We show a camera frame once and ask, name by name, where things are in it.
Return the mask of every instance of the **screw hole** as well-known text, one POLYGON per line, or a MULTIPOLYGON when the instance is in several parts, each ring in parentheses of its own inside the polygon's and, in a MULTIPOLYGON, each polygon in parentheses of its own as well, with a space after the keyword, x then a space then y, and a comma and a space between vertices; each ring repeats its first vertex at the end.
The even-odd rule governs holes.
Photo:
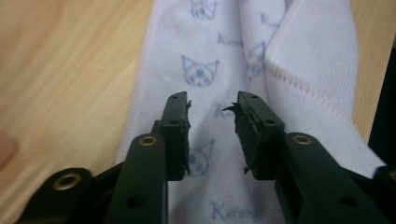
POLYGON ((347 207, 351 207, 351 208, 358 207, 358 203, 349 196, 341 197, 340 200, 338 200, 338 202, 340 202, 342 205, 347 207))
POLYGON ((81 176, 76 173, 70 173, 67 175, 63 175, 59 177, 55 183, 53 183, 53 187, 56 190, 65 190, 73 188, 78 182, 81 180, 81 176))
POLYGON ((126 205, 132 209, 141 207, 146 202, 145 198, 141 195, 133 195, 129 197, 126 205))
POLYGON ((312 143, 311 139, 302 136, 302 135, 294 135, 293 136, 294 142, 301 144, 301 145, 310 145, 312 143))
POLYGON ((156 142, 157 142, 157 138, 148 136, 140 139, 139 144, 148 147, 154 145, 156 142))

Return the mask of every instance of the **kuromi print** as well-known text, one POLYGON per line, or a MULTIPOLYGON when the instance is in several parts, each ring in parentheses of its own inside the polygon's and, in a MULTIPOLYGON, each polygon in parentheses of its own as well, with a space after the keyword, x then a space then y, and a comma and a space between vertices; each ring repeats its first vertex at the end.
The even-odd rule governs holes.
POLYGON ((187 84, 195 87, 206 87, 213 83, 219 61, 200 64, 184 56, 181 59, 187 84))
POLYGON ((213 0, 191 0, 191 15, 196 19, 214 20, 216 5, 213 0))

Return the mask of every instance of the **wooden table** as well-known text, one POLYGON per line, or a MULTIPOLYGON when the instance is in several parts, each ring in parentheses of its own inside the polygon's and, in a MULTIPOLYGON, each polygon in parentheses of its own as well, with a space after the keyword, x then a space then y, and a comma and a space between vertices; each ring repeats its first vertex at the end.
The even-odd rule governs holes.
MULTIPOLYGON (((395 0, 353 0, 361 46, 355 121, 367 140, 396 30, 395 0)), ((0 0, 0 223, 54 172, 109 168, 151 11, 145 0, 0 0)))

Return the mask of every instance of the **white cloth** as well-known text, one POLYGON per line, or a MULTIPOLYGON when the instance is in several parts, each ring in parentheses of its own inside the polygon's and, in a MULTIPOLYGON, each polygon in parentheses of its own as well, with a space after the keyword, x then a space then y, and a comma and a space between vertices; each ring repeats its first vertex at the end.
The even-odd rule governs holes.
POLYGON ((170 223, 283 223, 274 183, 243 175, 234 133, 239 91, 260 95, 287 132, 309 133, 347 169, 382 161, 351 118, 358 43, 345 0, 157 0, 117 162, 149 133, 169 95, 186 91, 191 176, 169 183, 170 223))

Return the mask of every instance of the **cartoon cat print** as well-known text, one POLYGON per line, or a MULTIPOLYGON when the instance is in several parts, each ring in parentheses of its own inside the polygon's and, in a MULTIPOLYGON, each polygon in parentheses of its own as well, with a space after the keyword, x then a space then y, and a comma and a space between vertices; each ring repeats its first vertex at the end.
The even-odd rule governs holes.
POLYGON ((209 167, 209 159, 212 155, 212 149, 214 144, 215 139, 212 139, 209 142, 199 146, 198 148, 192 148, 190 150, 190 176, 201 176, 206 173, 209 167))
POLYGON ((264 70, 265 42, 255 46, 246 57, 247 78, 251 81, 264 70))
POLYGON ((214 20, 216 5, 214 0, 191 0, 191 15, 196 19, 214 20))
POLYGON ((190 86, 206 87, 213 83, 218 70, 219 61, 200 64, 182 56, 184 78, 190 86))

